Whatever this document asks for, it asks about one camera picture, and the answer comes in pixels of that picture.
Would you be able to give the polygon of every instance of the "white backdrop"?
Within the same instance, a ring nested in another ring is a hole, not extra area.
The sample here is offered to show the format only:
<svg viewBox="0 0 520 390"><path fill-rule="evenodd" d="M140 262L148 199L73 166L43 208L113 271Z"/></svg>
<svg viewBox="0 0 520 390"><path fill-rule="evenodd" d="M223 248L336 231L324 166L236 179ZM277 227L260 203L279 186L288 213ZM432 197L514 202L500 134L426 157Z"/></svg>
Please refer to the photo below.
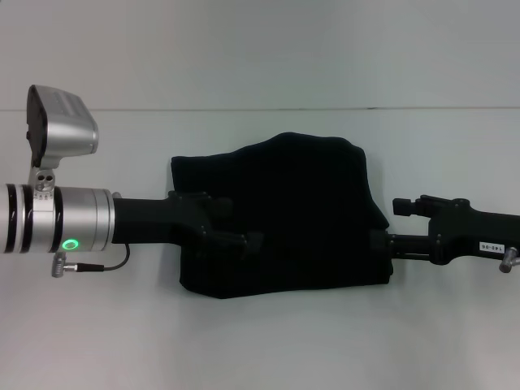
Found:
<svg viewBox="0 0 520 390"><path fill-rule="evenodd" d="M3 0L0 107L520 106L515 0Z"/></svg>
<svg viewBox="0 0 520 390"><path fill-rule="evenodd" d="M96 109L98 152L64 160L59 185L162 198L172 156L303 132L366 151L393 232L427 231L391 215L394 197L520 215L520 110L489 108L520 106L518 11L508 0L2 0L0 183L28 176L37 83ZM385 286L219 301L182 289L178 257L134 245L120 271L52 279L48 254L0 255L0 388L519 386L520 270L398 260Z"/></svg>

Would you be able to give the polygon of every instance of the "black cloth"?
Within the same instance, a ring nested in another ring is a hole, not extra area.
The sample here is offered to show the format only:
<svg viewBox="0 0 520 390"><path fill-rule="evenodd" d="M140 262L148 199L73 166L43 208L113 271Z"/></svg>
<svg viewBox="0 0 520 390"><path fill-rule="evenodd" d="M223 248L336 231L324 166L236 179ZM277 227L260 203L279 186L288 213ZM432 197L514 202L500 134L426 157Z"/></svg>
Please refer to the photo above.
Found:
<svg viewBox="0 0 520 390"><path fill-rule="evenodd" d="M335 137L284 133L229 154L175 157L175 190L233 200L213 228L263 232L257 256L181 254L180 282L218 298L386 284L388 258L369 253L369 231L388 221L373 202L363 150Z"/></svg>

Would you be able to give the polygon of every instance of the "silver knob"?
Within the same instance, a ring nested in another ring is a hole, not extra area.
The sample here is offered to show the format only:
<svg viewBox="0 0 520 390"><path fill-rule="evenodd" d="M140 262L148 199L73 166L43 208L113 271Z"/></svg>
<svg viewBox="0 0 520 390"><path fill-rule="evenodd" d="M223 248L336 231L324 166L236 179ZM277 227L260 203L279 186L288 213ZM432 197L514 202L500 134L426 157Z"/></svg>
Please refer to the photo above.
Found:
<svg viewBox="0 0 520 390"><path fill-rule="evenodd" d="M509 274L511 269L518 264L520 264L518 259L518 250L514 247L511 247L505 250L504 259L498 268L505 274Z"/></svg>

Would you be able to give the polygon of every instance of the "cable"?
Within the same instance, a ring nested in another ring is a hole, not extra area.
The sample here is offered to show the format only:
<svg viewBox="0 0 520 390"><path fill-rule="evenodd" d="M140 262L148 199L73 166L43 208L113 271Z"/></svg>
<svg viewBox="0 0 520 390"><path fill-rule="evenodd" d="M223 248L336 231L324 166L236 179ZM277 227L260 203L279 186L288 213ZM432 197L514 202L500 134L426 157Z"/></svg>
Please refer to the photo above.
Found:
<svg viewBox="0 0 520 390"><path fill-rule="evenodd" d="M130 245L125 244L124 247L127 249L127 255L125 256L124 260L120 262L117 266L106 266L103 270L104 271L115 271L124 266L128 259L130 258Z"/></svg>
<svg viewBox="0 0 520 390"><path fill-rule="evenodd" d="M83 262L78 262L76 265L72 266L72 269L68 271L75 272L104 272L104 271L115 271L124 266L128 259L130 258L130 245L125 244L124 247L127 249L127 255L124 260L119 263L117 266L103 266L102 264L85 264Z"/></svg>

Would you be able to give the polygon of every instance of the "green light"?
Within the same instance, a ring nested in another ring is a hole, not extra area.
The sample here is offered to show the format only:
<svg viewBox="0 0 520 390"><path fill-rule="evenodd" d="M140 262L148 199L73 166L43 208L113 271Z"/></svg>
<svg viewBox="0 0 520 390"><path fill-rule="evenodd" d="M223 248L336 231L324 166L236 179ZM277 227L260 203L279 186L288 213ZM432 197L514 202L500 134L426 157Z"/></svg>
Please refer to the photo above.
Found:
<svg viewBox="0 0 520 390"><path fill-rule="evenodd" d="M62 248L64 248L65 250L73 250L73 249L76 249L78 246L80 246L79 241L73 240L73 239L66 240L62 244Z"/></svg>

